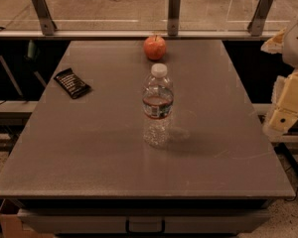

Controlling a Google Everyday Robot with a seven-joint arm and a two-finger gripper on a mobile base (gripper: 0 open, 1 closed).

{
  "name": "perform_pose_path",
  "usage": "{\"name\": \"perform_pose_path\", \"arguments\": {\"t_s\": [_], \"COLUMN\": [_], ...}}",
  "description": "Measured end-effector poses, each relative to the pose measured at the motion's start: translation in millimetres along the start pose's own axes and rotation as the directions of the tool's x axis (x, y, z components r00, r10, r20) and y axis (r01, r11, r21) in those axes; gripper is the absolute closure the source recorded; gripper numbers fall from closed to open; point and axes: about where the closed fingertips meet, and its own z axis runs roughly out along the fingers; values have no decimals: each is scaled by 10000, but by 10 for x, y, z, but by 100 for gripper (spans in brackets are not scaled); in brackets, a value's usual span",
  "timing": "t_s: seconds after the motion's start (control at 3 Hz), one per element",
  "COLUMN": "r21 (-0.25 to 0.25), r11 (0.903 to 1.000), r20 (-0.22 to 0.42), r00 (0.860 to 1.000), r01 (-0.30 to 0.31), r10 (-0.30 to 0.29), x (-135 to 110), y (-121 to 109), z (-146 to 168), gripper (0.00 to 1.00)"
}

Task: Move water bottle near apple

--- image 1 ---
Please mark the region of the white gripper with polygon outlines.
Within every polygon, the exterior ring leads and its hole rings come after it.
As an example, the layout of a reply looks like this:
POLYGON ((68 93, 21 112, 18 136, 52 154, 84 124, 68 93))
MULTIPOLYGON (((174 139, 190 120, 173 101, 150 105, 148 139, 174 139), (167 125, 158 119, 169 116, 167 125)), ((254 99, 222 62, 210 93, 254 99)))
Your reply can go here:
POLYGON ((297 68, 287 77, 277 76, 271 106, 264 119, 264 134, 278 139, 298 121, 298 14, 286 29, 280 30, 260 49, 273 55, 282 53, 283 61, 297 68))

